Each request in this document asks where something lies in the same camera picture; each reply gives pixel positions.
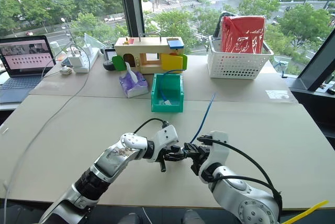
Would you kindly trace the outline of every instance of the red block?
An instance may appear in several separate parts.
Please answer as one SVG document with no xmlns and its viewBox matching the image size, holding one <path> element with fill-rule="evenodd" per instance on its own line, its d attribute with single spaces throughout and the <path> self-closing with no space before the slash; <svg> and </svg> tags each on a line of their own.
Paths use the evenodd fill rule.
<svg viewBox="0 0 335 224">
<path fill-rule="evenodd" d="M 222 51 L 260 54 L 263 46 L 264 25 L 263 16 L 224 16 Z"/>
</svg>

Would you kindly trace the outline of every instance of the laptop keyboard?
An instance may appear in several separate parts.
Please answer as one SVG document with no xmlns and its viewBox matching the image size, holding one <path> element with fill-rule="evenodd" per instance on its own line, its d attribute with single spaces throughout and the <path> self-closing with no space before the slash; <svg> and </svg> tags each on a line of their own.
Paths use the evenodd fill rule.
<svg viewBox="0 0 335 224">
<path fill-rule="evenodd" d="M 0 87 L 1 89 L 34 88 L 40 81 L 40 76 L 13 77 Z"/>
</svg>

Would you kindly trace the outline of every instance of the laptop screen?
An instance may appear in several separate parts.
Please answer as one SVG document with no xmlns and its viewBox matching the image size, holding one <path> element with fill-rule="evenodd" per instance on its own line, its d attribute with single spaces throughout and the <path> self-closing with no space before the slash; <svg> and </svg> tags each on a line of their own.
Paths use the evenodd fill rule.
<svg viewBox="0 0 335 224">
<path fill-rule="evenodd" d="M 54 65 L 45 36 L 0 39 L 0 58 L 9 76 L 47 73 Z"/>
</svg>

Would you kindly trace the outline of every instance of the purple tissue box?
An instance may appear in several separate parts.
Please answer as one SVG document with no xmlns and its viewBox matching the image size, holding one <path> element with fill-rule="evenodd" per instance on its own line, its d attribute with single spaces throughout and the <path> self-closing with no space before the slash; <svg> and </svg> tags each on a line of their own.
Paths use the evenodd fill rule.
<svg viewBox="0 0 335 224">
<path fill-rule="evenodd" d="M 149 92 L 148 82 L 143 77 L 142 73 L 135 72 L 135 75 L 138 80 L 137 83 L 135 83 L 131 79 L 129 72 L 127 72 L 125 77 L 119 77 L 120 85 L 122 86 L 122 89 L 124 90 L 124 93 L 128 98 L 139 96 Z"/>
</svg>

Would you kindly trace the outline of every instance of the yellow cable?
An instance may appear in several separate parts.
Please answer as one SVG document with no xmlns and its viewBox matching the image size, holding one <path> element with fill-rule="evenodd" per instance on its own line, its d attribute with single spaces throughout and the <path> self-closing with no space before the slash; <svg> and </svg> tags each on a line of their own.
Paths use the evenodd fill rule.
<svg viewBox="0 0 335 224">
<path fill-rule="evenodd" d="M 291 223 L 293 223 L 293 222 L 296 222 L 297 220 L 300 220 L 300 219 L 306 217 L 306 216 L 309 215 L 311 212 L 314 212 L 316 209 L 318 209 L 319 207 L 321 207 L 321 206 L 327 204 L 328 202 L 329 202 L 329 201 L 324 200 L 324 201 L 322 201 L 322 202 L 316 204 L 315 206 L 313 206 L 313 207 L 307 209 L 305 212 L 302 212 L 301 214 L 299 214 L 299 215 L 293 217 L 292 219 L 287 220 L 286 222 L 283 222 L 282 224 L 291 224 Z"/>
</svg>

